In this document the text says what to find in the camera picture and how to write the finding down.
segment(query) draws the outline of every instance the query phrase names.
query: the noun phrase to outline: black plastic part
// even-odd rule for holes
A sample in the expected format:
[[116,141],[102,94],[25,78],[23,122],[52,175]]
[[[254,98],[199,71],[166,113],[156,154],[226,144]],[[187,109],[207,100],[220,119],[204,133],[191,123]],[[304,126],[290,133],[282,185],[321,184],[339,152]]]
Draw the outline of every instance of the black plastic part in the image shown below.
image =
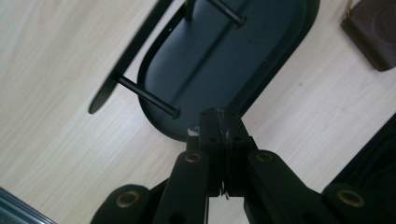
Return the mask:
[[236,0],[227,4],[246,17],[242,26],[207,1],[196,1],[191,20],[184,7],[163,29],[141,64],[137,83],[169,105],[176,119],[140,100],[162,133],[186,141],[206,108],[243,115],[303,40],[319,0]]
[[246,157],[257,147],[240,116],[223,109],[200,114],[199,137],[189,137],[187,149],[198,148],[210,158],[209,196],[245,196]]
[[149,190],[137,186],[126,185],[114,190],[96,211],[92,224],[149,223],[146,212],[149,205]]
[[275,153],[250,152],[248,174],[274,223],[339,223]]
[[151,223],[154,215],[157,212],[158,204],[160,204],[161,197],[163,196],[163,191],[165,190],[168,179],[164,180],[159,185],[155,186],[149,191],[150,199],[147,212],[150,214],[147,223]]
[[396,218],[380,204],[374,195],[349,185],[328,186],[323,191],[323,202],[342,223],[396,223]]
[[265,209],[264,204],[260,200],[260,197],[251,191],[249,195],[245,196],[244,210],[247,215],[249,224],[272,224],[273,221]]
[[373,194],[396,218],[396,114],[334,179]]
[[152,223],[207,223],[208,171],[203,151],[180,153]]

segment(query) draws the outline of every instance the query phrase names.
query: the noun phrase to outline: metal rod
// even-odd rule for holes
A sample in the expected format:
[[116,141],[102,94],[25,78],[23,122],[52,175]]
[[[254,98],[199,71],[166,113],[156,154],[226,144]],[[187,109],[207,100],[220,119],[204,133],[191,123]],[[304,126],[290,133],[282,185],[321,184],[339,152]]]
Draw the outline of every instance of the metal rod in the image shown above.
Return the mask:
[[232,8],[227,6],[221,0],[207,0],[210,4],[212,4],[217,10],[219,10],[222,14],[232,20],[236,25],[241,26],[245,23],[245,18],[238,15]]
[[186,0],[184,6],[186,7],[186,15],[184,18],[186,21],[190,21],[192,19],[192,12],[194,11],[195,0]]
[[348,0],[347,3],[346,3],[346,14],[344,15],[344,20],[347,20],[350,17],[350,11],[351,11],[351,8],[352,8],[352,3],[353,3],[353,0]]
[[163,110],[165,113],[169,114],[172,116],[172,118],[176,118],[178,115],[178,109],[175,109],[162,99],[158,98],[156,95],[152,94],[151,92],[143,89],[141,86],[137,85],[136,83],[132,82],[125,76],[120,76],[118,78],[118,82],[129,89],[130,91],[133,91],[136,93],[138,96],[142,97],[146,101],[152,103],[153,105],[156,105],[158,108]]
[[142,24],[140,29],[137,31],[136,35],[132,39],[131,43],[128,45],[126,50],[122,53],[119,61],[114,66],[112,73],[117,73],[123,75],[128,69],[131,62],[134,60],[137,52],[142,48],[143,44],[148,39],[152,30],[165,13],[166,9],[173,0],[159,0],[154,9],[151,10],[145,22]]

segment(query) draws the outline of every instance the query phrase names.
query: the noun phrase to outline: wood grain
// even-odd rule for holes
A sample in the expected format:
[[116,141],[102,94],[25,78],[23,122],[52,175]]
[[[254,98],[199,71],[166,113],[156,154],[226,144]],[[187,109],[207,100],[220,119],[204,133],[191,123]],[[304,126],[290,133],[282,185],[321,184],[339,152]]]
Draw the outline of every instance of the wood grain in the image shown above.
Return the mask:
[[[124,88],[87,112],[154,3],[0,1],[0,186],[59,223],[89,223],[124,184],[154,187],[185,148]],[[396,70],[376,72],[344,34],[345,5],[321,1],[304,42],[243,117],[260,148],[318,191],[396,112]],[[209,223],[248,223],[241,199],[210,202]]]

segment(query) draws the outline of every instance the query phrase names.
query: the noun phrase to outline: wooden floor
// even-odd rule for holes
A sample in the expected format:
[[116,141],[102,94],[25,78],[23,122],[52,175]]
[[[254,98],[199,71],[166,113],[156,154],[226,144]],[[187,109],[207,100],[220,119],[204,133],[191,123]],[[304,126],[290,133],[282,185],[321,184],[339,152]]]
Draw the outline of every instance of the wooden floor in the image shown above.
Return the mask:
[[[89,223],[124,184],[154,187],[185,149],[124,88],[87,112],[154,3],[0,0],[0,186],[56,222]],[[259,148],[317,191],[396,112],[396,70],[376,72],[348,39],[346,4],[321,1],[310,33],[243,117]],[[135,80],[138,66],[126,76]],[[242,199],[210,202],[209,223],[248,223]]]

